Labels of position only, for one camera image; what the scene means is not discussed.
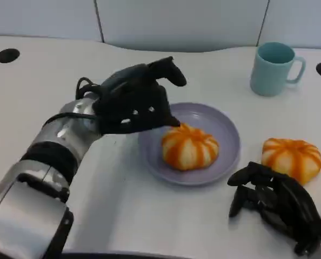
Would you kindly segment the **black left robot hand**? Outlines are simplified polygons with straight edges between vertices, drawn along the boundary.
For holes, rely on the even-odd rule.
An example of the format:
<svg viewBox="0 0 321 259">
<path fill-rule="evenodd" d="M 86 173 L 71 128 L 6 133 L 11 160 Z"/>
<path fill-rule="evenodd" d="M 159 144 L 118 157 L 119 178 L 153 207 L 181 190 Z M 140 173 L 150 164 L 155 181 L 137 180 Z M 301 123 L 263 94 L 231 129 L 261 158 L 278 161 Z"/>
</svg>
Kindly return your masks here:
<svg viewBox="0 0 321 259">
<path fill-rule="evenodd" d="M 161 78 L 178 87 L 186 85 L 186 78 L 172 56 L 124 68 L 106 79 L 92 106 L 101 134 L 130 134 L 180 126 L 171 114 L 166 89 L 158 83 Z"/>
</svg>

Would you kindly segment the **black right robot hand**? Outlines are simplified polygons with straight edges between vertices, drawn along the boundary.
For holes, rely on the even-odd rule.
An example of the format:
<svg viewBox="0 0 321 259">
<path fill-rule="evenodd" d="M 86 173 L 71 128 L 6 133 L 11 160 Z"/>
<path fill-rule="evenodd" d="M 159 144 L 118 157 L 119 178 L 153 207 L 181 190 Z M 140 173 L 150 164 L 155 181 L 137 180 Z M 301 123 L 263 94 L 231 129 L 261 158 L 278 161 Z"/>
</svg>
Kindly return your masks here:
<svg viewBox="0 0 321 259">
<path fill-rule="evenodd" d="M 261 218 L 276 231 L 296 242 L 298 256 L 311 255 L 319 244 L 317 224 L 321 218 L 309 193 L 294 178 L 275 172 L 256 162 L 236 171 L 228 179 L 236 192 L 229 217 L 242 208 L 259 212 Z"/>
</svg>

